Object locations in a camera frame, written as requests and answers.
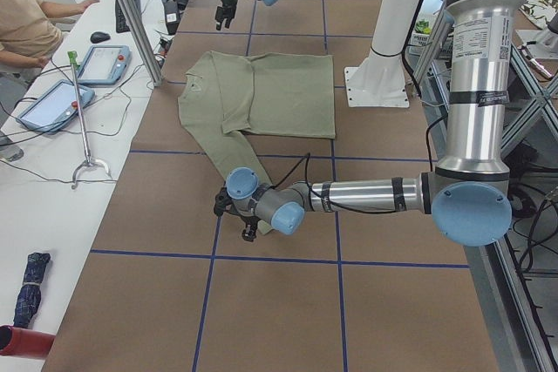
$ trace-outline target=computer mouse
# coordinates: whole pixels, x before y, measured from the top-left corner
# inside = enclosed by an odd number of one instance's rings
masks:
[[[101,32],[100,30],[93,32],[89,38],[89,40],[94,44],[102,43],[108,39],[111,39],[111,36],[106,32]]]

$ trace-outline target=red cup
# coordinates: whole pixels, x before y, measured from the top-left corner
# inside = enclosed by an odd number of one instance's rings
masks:
[[[46,359],[54,335],[13,326],[0,327],[0,355]]]

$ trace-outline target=white desk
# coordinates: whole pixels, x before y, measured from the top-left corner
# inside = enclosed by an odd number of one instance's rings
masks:
[[[141,0],[141,3],[142,10],[145,9],[142,21],[150,44],[154,47],[160,38],[155,30],[167,31],[162,4],[160,0]],[[78,61],[83,59],[91,45],[89,36],[96,30],[108,32],[112,37],[100,45],[125,44],[130,47],[132,60],[122,79],[128,78],[133,69],[141,64],[141,57],[131,33],[117,34],[115,31],[114,0],[101,0],[85,12],[54,55],[54,63],[58,66],[69,64],[67,51],[77,51]],[[38,78],[26,96],[38,97],[61,78],[64,76],[58,71]],[[119,134],[114,137],[98,134],[88,136],[93,156],[109,164],[114,179],[120,175],[152,87],[149,75],[142,67],[123,87],[132,98],[132,103]],[[97,98],[111,90],[95,88]],[[116,132],[127,103],[128,98],[116,91],[110,98],[86,108],[87,130]],[[18,115],[28,105],[20,104],[13,114]],[[75,118],[65,129],[79,132],[78,119]],[[11,135],[24,131],[13,118],[6,121],[2,130],[13,141],[36,135],[33,132]],[[14,165],[50,179],[70,180],[74,169],[85,157],[81,135],[68,132],[43,135],[19,146],[24,150],[24,157],[14,162]],[[79,178],[105,179],[105,172],[100,168],[82,171]],[[27,172],[0,164],[0,324],[12,324],[27,255],[48,252],[52,260],[41,287],[43,301],[31,322],[31,328],[57,333],[113,190],[114,183],[81,183],[76,190],[72,190],[70,185],[46,182]],[[0,356],[2,371],[39,371],[42,365],[43,361]]]

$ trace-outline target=folded black umbrella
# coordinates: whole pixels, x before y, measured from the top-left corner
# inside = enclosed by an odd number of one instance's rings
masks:
[[[37,313],[41,303],[40,285],[50,259],[51,255],[48,253],[33,253],[27,256],[24,283],[17,296],[14,327],[28,328],[31,318]]]

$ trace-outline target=keyboard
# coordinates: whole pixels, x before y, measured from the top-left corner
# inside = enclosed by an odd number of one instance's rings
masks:
[[[136,8],[138,8],[138,12],[141,15],[141,1],[140,0],[133,0]],[[122,8],[120,8],[119,1],[116,0],[114,2],[114,16],[116,17],[116,31],[120,32],[128,32],[130,27],[126,23],[126,17],[124,16],[124,12]]]

